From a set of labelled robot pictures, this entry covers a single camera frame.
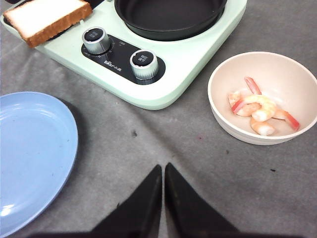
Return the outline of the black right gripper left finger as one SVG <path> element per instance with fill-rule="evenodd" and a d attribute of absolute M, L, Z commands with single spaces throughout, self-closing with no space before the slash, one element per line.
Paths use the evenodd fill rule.
<path fill-rule="evenodd" d="M 92 229 L 100 238 L 145 238 L 161 209 L 162 169 L 154 166 L 133 193 Z"/>

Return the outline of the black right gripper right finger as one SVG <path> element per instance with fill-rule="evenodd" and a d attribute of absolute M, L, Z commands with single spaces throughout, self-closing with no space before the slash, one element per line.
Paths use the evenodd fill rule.
<path fill-rule="evenodd" d="M 238 229 L 202 199 L 172 163 L 165 167 L 165 203 L 182 238 L 210 238 Z"/>

